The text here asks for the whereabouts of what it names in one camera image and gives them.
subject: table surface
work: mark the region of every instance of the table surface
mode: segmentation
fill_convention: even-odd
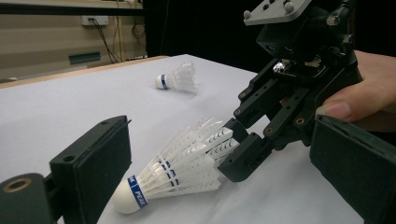
[[[155,88],[156,76],[185,62],[195,65],[198,94]],[[255,75],[179,55],[3,84],[0,181],[27,173],[49,174],[53,157],[98,122],[120,115],[132,120],[133,163],[125,177],[138,175],[179,128],[207,117],[229,120],[239,106],[238,93]],[[261,134],[266,123],[263,118],[248,131]],[[99,223],[363,223],[313,166],[308,153],[300,142],[289,144],[243,182],[226,180],[215,191],[152,200],[131,215],[118,213],[109,203]]]

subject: shuttlecock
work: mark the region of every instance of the shuttlecock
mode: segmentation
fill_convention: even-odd
[[[195,67],[193,62],[183,63],[171,74],[159,75],[155,78],[158,89],[175,89],[179,91],[198,92]]]
[[[218,189],[224,176],[217,167],[239,145],[223,121],[202,119],[180,129],[140,175],[124,179],[111,201],[130,214],[157,198]]]

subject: cable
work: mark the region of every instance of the cable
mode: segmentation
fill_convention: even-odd
[[[102,37],[103,43],[105,44],[105,47],[107,49],[107,54],[108,54],[108,57],[110,58],[111,63],[114,63],[113,59],[118,63],[119,61],[117,60],[116,56],[114,56],[114,54],[111,52],[110,48],[107,45],[105,35],[103,34],[102,28],[100,27],[98,21],[93,18],[90,18],[88,20],[93,22],[93,24],[95,25],[96,29],[99,32],[99,35]]]
[[[139,33],[138,27],[143,28],[143,32],[141,34]],[[136,17],[134,17],[134,25],[132,26],[131,32],[132,36],[136,38],[136,46],[134,47],[134,59],[136,59],[140,51],[140,39],[146,35],[146,27],[144,24],[136,24]]]
[[[166,26],[168,23],[168,14],[169,14],[169,0],[166,1],[165,23],[163,24],[163,37],[161,40],[160,54],[163,54],[163,44],[165,41],[165,31],[166,31]]]

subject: mounting hole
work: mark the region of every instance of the mounting hole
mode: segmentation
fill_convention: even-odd
[[[291,48],[288,48],[288,47],[285,47],[284,48],[288,53],[293,53],[294,52],[294,50],[293,49],[291,49]]]
[[[266,133],[272,133],[274,130],[272,129],[272,128],[267,128],[267,129],[265,129],[265,132]]]
[[[73,161],[74,160],[74,156],[67,156],[64,158],[64,161],[68,162],[68,161]]]
[[[14,181],[11,181],[8,183],[5,187],[3,187],[3,191],[5,193],[13,193],[20,191],[21,189],[25,189],[32,183],[31,178],[21,178],[21,179],[16,179]]]
[[[304,124],[304,123],[305,123],[305,120],[304,120],[304,119],[297,119],[297,120],[296,120],[296,123],[297,123],[297,124]]]
[[[270,46],[270,45],[267,45],[267,46],[265,46],[267,49],[269,49],[269,50],[271,50],[271,51],[274,51],[275,50],[275,48],[274,47],[272,47],[272,46]]]

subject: shuttlecock feather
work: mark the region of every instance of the shuttlecock feather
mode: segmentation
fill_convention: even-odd
[[[153,199],[218,189],[217,167],[239,145],[223,125],[210,118],[178,130],[138,176],[119,184],[111,199],[116,209],[130,214]]]
[[[194,63],[183,63],[171,74],[157,76],[155,79],[155,86],[165,90],[175,89],[192,93],[198,92]]]

